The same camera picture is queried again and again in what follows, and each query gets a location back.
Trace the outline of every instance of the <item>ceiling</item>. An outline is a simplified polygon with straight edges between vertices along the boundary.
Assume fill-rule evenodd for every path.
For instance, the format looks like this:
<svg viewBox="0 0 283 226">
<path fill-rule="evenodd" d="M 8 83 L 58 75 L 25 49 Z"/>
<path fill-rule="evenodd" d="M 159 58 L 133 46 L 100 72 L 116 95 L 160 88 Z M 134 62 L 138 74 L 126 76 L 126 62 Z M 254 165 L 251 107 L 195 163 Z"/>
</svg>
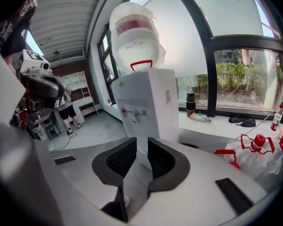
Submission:
<svg viewBox="0 0 283 226">
<path fill-rule="evenodd" d="M 83 56 L 99 0 L 38 0 L 30 30 L 49 62 Z"/>
</svg>

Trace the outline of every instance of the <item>red cap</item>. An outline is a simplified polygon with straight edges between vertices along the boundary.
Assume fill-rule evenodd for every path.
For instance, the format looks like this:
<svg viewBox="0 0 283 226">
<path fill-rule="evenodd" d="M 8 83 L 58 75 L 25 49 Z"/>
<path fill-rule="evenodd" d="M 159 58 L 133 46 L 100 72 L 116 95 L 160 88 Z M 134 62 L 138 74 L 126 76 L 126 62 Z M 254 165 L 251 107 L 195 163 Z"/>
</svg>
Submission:
<svg viewBox="0 0 283 226">
<path fill-rule="evenodd" d="M 255 137 L 255 140 L 254 140 L 255 144 L 257 146 L 260 146 L 262 147 L 265 143 L 265 137 L 261 134 L 257 134 L 256 137 Z"/>
</svg>

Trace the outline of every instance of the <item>plastic bottle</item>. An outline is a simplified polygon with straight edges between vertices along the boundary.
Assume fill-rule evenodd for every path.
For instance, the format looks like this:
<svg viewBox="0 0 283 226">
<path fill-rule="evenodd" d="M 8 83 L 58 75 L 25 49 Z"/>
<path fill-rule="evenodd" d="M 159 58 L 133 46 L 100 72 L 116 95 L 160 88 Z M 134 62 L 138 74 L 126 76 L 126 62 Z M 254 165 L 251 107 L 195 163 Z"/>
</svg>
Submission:
<svg viewBox="0 0 283 226">
<path fill-rule="evenodd" d="M 251 94 L 250 94 L 250 103 L 251 104 L 255 104 L 255 99 L 256 99 L 256 92 L 255 90 L 253 89 Z"/>
<path fill-rule="evenodd" d="M 272 125 L 270 127 L 271 130 L 273 130 L 273 131 L 277 130 L 279 123 L 281 121 L 282 115 L 283 115 L 283 105 L 280 105 L 280 108 L 275 113 L 274 120 L 273 120 Z"/>
</svg>

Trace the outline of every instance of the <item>sky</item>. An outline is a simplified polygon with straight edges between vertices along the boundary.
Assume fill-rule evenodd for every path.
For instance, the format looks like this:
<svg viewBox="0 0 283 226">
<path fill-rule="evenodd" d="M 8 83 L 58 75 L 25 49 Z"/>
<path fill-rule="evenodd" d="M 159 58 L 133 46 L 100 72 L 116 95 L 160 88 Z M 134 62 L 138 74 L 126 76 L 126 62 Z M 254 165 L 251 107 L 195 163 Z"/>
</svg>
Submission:
<svg viewBox="0 0 283 226">
<path fill-rule="evenodd" d="M 42 51 L 40 50 L 36 41 L 33 39 L 33 36 L 29 30 L 27 31 L 26 42 L 29 45 L 29 47 L 33 50 L 33 52 L 36 52 L 41 56 L 43 55 Z"/>
<path fill-rule="evenodd" d="M 258 4 L 257 0 L 255 0 L 259 15 L 260 15 L 260 20 L 262 23 L 265 23 L 266 25 L 270 26 L 270 23 L 265 15 L 265 13 L 263 12 L 262 7 Z M 264 36 L 268 36 L 268 37 L 274 37 L 274 33 L 271 29 L 266 28 L 265 26 L 262 25 L 262 29 L 263 29 L 263 35 Z"/>
</svg>

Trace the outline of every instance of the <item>window frame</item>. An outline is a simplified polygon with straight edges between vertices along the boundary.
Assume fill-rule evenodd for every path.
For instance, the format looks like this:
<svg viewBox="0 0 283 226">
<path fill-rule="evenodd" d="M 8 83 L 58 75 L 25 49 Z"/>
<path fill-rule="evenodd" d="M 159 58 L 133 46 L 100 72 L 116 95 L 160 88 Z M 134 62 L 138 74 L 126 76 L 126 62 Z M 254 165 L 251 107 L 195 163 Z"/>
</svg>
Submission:
<svg viewBox="0 0 283 226">
<path fill-rule="evenodd" d="M 104 38 L 105 38 L 105 36 L 107 37 L 107 43 L 108 43 L 107 49 L 104 49 Z M 112 80 L 109 80 L 109 81 L 106 81 L 106 79 L 105 79 L 105 84 L 106 84 L 107 91 L 108 91 L 108 94 L 109 94 L 109 97 L 110 97 L 110 102 L 114 102 L 115 99 L 114 99 L 114 96 L 113 96 L 111 84 L 112 84 L 113 81 L 118 79 L 118 73 L 117 73 L 117 66 L 116 66 L 115 60 L 114 60 L 113 55 L 112 55 L 111 32 L 110 32 L 110 29 L 109 29 L 109 24 L 105 25 L 104 32 L 103 32 L 102 36 L 100 37 L 100 42 L 98 43 L 98 52 L 99 52 L 99 56 L 100 56 L 100 66 L 102 68 L 103 74 L 104 74 L 103 69 L 104 69 L 105 60 L 108 57 L 108 55 L 110 54 L 114 78 Z"/>
<path fill-rule="evenodd" d="M 256 110 L 243 110 L 239 108 L 221 108 L 216 106 L 217 102 L 217 71 L 216 62 L 214 57 L 214 51 L 226 50 L 226 49 L 254 49 L 254 50 L 268 50 L 279 53 L 280 70 L 281 70 L 281 80 L 283 80 L 283 19 L 280 16 L 277 9 L 271 4 L 269 0 L 256 0 L 263 11 L 265 12 L 270 25 L 273 29 L 276 29 L 281 39 L 278 36 L 275 38 L 261 36 L 261 35 L 242 35 L 242 34 L 230 34 L 222 36 L 213 36 L 209 24 L 205 18 L 205 15 L 201 11 L 195 0 L 181 0 L 183 5 L 189 12 L 192 20 L 195 23 L 196 29 L 199 33 L 200 40 L 204 49 L 207 70 L 208 70 L 208 106 L 196 106 L 197 112 L 206 113 L 209 117 L 214 117 L 215 115 L 221 116 L 233 116 L 237 114 L 243 114 L 244 116 L 262 120 L 266 118 L 269 114 L 268 112 L 260 112 Z M 114 58 L 112 56 L 111 50 L 111 37 L 107 36 L 108 48 L 110 53 L 110 58 L 112 62 L 112 67 L 115 73 L 115 79 L 118 78 L 117 68 L 115 65 Z M 179 110 L 185 111 L 185 104 L 179 104 Z M 267 120 L 272 120 L 274 114 L 270 115 Z"/>
</svg>

